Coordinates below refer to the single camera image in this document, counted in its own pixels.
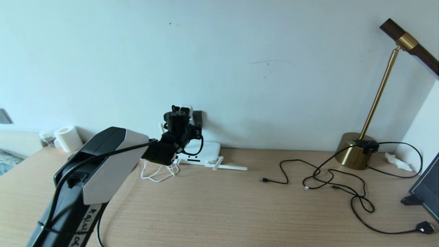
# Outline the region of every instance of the brass lamp pole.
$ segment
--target brass lamp pole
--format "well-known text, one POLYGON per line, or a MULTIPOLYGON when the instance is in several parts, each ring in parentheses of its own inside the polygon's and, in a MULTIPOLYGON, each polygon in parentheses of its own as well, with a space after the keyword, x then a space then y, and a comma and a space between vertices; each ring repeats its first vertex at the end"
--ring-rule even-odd
MULTIPOLYGON (((380 26, 381 30, 383 30, 386 34, 388 34, 392 39, 396 41, 397 47, 392 51, 390 55, 389 62, 387 63, 386 70, 384 72, 383 79, 381 80, 380 87, 378 88, 377 95, 375 96, 375 100, 372 104, 371 110, 369 111, 369 115, 367 116, 366 122, 364 123, 363 130, 361 133, 348 132, 342 136, 340 143, 338 145, 337 151, 353 146, 356 144, 356 140, 366 140, 366 141, 375 141, 372 137, 366 135, 367 128, 371 123, 372 117, 374 115, 375 109, 378 106, 378 102, 381 98, 382 92, 384 91, 385 84, 387 79, 389 78, 390 72, 392 70, 393 64, 395 63, 398 52, 403 49, 407 51, 409 54, 417 56, 425 66, 431 70, 433 75, 439 77, 439 62, 433 57, 419 42, 413 38, 409 33, 404 31, 398 24, 396 24, 392 19, 388 19, 380 26)), ((373 150, 369 150, 369 152, 364 152, 363 148, 360 147, 352 147, 347 149, 340 154, 338 154, 335 158, 344 166, 362 170, 365 169, 367 164, 369 163, 373 150)))

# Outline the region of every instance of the wall switch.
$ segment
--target wall switch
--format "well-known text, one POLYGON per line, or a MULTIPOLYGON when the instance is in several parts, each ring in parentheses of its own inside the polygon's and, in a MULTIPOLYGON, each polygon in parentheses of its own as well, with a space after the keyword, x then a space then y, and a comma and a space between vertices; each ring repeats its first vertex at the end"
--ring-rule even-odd
POLYGON ((9 118, 6 115, 6 112, 4 109, 0 109, 0 124, 11 124, 12 122, 9 120, 9 118))

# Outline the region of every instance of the wooden desk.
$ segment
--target wooden desk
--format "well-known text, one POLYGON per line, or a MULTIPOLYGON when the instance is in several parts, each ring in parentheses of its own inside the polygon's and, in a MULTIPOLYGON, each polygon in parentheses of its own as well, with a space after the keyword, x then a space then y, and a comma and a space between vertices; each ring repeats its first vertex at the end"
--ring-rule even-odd
MULTIPOLYGON (((438 246, 438 234, 384 235, 362 225, 350 209, 351 196, 324 187, 303 190, 302 179, 313 169, 301 163, 285 164, 290 184, 264 183, 261 176, 284 180, 278 163, 304 159, 320 164, 331 153, 222 149, 224 164, 247 166, 248 171, 217 170, 181 165, 175 178, 160 183, 140 179, 138 165, 104 213, 101 234, 106 247, 137 246, 438 246)), ((0 178, 0 245, 26 244, 53 196, 52 177, 69 155, 45 148, 0 178)), ((409 175, 377 155, 373 164, 385 171, 409 175)), ((360 208, 364 220, 385 231, 413 229, 433 221, 422 207, 399 201, 416 181, 392 178, 372 170, 335 167, 361 176, 376 212, 360 208)), ((149 165, 153 171, 157 165, 149 165)), ((360 182, 337 175, 337 182, 360 190, 360 182)), ((87 246, 98 246, 95 234, 87 246)))

